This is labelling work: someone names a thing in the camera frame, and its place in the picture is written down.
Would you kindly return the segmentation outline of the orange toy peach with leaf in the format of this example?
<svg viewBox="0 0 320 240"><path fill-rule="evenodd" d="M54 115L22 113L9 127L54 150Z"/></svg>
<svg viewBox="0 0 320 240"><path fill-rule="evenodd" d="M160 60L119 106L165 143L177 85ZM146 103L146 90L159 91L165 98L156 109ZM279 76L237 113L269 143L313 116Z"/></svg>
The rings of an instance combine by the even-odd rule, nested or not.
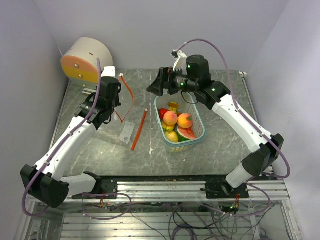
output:
<svg viewBox="0 0 320 240"><path fill-rule="evenodd" d="M178 126L184 129L191 128L193 126L193 118L189 113L181 113L178 116Z"/></svg>

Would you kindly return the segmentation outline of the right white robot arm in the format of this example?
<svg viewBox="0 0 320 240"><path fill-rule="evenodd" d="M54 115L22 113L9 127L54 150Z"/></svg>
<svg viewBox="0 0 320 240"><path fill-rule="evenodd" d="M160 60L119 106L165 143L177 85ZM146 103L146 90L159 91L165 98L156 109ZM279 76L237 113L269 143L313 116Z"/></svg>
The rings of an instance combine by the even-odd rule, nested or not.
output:
<svg viewBox="0 0 320 240"><path fill-rule="evenodd" d="M219 115L241 137L250 154L220 184L221 194L231 198L239 186L264 174L277 160L284 139L260 126L238 105L222 82L212 80L209 62L202 55L187 57L179 52L175 57L174 66L161 67L147 91L158 97L164 94L164 90L170 95L193 93L199 103Z"/></svg>

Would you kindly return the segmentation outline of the red toy wax apple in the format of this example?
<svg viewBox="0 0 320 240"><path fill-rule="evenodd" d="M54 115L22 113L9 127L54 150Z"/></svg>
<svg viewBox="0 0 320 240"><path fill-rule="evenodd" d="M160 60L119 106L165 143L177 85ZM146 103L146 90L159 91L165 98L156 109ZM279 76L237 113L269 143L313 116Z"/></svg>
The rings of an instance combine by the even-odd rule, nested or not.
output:
<svg viewBox="0 0 320 240"><path fill-rule="evenodd" d="M158 115L159 115L159 118L161 121L164 120L164 117L165 117L165 114L168 113L170 110L169 109L166 109L166 108L160 108L158 110Z"/></svg>

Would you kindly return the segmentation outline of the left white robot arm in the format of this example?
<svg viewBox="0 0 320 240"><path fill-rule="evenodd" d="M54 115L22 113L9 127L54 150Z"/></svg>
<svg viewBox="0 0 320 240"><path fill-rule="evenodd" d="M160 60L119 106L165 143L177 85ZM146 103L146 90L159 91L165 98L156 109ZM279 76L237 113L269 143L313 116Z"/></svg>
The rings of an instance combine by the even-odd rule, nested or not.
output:
<svg viewBox="0 0 320 240"><path fill-rule="evenodd" d="M83 142L93 135L101 125L109 124L115 108L120 106L121 84L111 76L103 76L96 92L89 95L78 107L69 126L34 166L25 165L20 176L25 187L22 206L26 206L30 195L48 207L59 207L66 198L87 195L91 199L102 193L102 178L90 172L64 177L65 167L71 157L81 148Z"/></svg>

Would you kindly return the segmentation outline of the clear orange-zip top bag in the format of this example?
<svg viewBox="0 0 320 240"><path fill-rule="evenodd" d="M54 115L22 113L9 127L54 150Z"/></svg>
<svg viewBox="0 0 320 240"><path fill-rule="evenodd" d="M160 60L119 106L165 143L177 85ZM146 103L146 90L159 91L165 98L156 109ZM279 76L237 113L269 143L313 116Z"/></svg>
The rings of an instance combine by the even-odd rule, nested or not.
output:
<svg viewBox="0 0 320 240"><path fill-rule="evenodd" d="M121 84L121 91L119 93L119 101L121 106L117 106L114 110L114 120L120 123L124 123L125 119L128 117L130 111L134 106L135 97L132 89L129 87L128 83L125 81L124 74L119 74L119 83Z"/></svg>

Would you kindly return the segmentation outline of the pink toy peach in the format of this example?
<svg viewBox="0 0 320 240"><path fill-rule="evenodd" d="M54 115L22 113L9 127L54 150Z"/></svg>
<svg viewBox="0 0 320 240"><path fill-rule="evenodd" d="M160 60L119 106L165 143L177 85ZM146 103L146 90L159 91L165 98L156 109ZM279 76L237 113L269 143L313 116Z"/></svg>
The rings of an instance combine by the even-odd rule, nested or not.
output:
<svg viewBox="0 0 320 240"><path fill-rule="evenodd" d="M178 116L174 111L167 111L163 116L163 121L167 126L173 126L178 122Z"/></svg>

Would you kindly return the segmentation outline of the yellow toy mango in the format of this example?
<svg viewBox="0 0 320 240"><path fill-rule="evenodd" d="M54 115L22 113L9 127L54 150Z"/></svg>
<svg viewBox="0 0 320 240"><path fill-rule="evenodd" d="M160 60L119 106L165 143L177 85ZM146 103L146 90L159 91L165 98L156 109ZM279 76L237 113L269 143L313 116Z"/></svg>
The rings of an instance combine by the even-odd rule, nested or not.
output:
<svg viewBox="0 0 320 240"><path fill-rule="evenodd" d="M172 143L178 143L179 142L179 136L175 131L166 131L164 133L166 139Z"/></svg>

